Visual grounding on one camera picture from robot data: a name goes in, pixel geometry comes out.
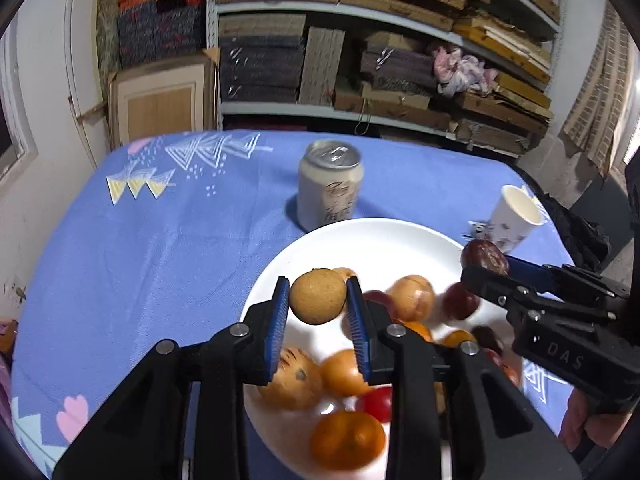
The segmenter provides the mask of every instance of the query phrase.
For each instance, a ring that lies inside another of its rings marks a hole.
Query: white plate
[[[338,222],[313,231],[286,247],[264,269],[244,305],[266,301],[273,295],[276,280],[285,276],[291,283],[311,269],[349,267],[360,280],[363,291],[386,290],[395,280],[408,274],[420,274],[433,285],[436,294],[460,280],[462,246],[423,226],[382,218],[363,218]],[[345,336],[344,314],[321,326],[302,323],[291,311],[287,318],[284,346],[302,348],[318,362],[345,348],[353,348]],[[434,309],[428,325],[434,338],[440,339],[454,328],[485,324],[505,342],[513,339],[505,311],[486,301],[467,320],[446,325],[439,309]],[[351,408],[353,399],[346,402]],[[325,399],[312,412],[283,412],[269,409],[254,386],[244,388],[246,412],[269,450],[287,467],[306,480],[383,480],[385,452],[369,466],[353,472],[332,472],[316,465],[308,443],[322,412],[342,406],[339,400]],[[389,425],[384,424],[388,436]],[[443,451],[443,478],[450,478],[448,450]]]

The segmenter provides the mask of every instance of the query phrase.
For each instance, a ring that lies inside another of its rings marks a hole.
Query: red cherry tomato
[[[479,306],[480,298],[466,290],[465,286],[460,282],[451,285],[442,297],[442,309],[450,319],[466,319]]]
[[[356,401],[356,411],[369,413],[380,422],[391,422],[391,386],[376,388]]]

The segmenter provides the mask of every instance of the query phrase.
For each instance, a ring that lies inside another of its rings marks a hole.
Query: brown ball
[[[395,318],[402,321],[422,321],[429,317],[435,293],[429,280],[412,274],[397,280],[387,293],[396,307]]]
[[[322,396],[320,367],[301,349],[283,348],[271,383],[259,386],[258,391],[274,408],[308,410]]]
[[[346,298],[347,286],[340,274],[330,269],[314,269],[293,282],[289,306],[300,321],[322,325],[340,314]]]

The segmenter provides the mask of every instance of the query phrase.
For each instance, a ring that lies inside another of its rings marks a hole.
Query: red date
[[[471,240],[460,254],[462,268],[469,265],[480,266],[498,274],[509,273],[509,262],[498,247],[489,240]]]

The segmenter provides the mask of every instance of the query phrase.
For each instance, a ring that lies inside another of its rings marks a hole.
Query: pink heart pattern
[[[127,153],[129,153],[129,155],[135,155],[142,148],[148,145],[148,143],[150,143],[152,140],[153,139],[151,137],[147,137],[146,139],[134,140],[127,148]]]
[[[58,412],[56,415],[58,429],[69,444],[78,436],[78,433],[84,428],[88,420],[89,405],[82,395],[78,395],[75,399],[67,397],[65,399],[65,411]]]

